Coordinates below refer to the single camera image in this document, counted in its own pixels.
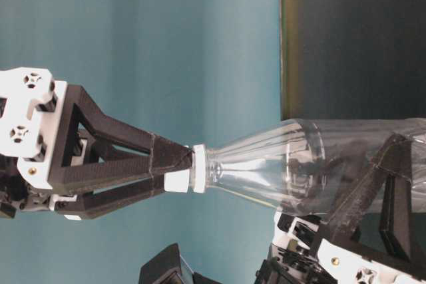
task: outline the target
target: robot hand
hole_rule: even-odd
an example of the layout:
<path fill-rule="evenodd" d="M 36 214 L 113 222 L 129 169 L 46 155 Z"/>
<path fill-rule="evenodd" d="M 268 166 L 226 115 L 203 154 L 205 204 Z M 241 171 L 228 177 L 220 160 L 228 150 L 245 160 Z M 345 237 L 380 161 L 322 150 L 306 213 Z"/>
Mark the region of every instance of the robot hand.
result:
<path fill-rule="evenodd" d="M 82 86 L 46 69 L 0 72 L 2 217 L 93 219 L 161 194 L 166 173 L 191 166 L 191 149 L 104 115 Z"/>

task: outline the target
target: bottle body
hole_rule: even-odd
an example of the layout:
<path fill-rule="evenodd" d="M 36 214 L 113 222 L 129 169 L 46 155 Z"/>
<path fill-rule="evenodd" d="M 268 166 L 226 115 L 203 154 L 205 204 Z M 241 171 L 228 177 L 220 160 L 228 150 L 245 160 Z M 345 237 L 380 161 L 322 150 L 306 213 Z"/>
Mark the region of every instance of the bottle body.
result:
<path fill-rule="evenodd" d="M 426 123 L 409 120 L 287 120 L 206 149 L 206 187 L 219 188 L 292 215 L 327 213 L 392 134 L 411 141 L 413 211 L 424 211 Z M 372 209 L 380 210 L 381 195 Z"/>

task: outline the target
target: teal wall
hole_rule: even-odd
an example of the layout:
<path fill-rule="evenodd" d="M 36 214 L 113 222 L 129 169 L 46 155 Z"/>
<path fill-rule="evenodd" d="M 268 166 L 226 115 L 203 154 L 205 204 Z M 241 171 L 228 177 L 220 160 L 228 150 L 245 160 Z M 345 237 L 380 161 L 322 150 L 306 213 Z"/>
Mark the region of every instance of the teal wall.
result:
<path fill-rule="evenodd" d="M 44 67 L 103 110 L 217 146 L 280 119 L 279 0 L 0 0 L 0 69 Z M 166 194 L 94 221 L 0 221 L 2 283 L 136 283 L 175 241 L 198 272 L 252 283 L 273 211 L 211 191 Z"/>

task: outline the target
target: white cap adapter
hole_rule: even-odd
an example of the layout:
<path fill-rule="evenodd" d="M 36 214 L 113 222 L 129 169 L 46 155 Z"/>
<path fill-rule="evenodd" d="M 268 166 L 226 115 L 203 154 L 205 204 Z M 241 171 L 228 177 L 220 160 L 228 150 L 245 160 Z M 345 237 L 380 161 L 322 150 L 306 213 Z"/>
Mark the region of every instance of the white cap adapter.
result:
<path fill-rule="evenodd" d="M 188 191 L 189 186 L 196 193 L 206 191 L 206 146 L 199 144 L 192 147 L 194 151 L 192 168 L 164 175 L 164 190 L 167 192 Z"/>

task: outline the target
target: brass screw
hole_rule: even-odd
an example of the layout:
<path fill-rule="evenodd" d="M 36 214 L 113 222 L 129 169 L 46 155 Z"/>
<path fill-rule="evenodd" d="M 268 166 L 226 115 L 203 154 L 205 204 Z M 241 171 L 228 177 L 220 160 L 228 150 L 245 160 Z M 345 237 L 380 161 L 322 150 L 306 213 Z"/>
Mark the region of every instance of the brass screw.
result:
<path fill-rule="evenodd" d="M 334 266 L 338 266 L 340 264 L 340 260 L 338 257 L 333 257 L 331 259 L 331 264 L 333 264 Z"/>

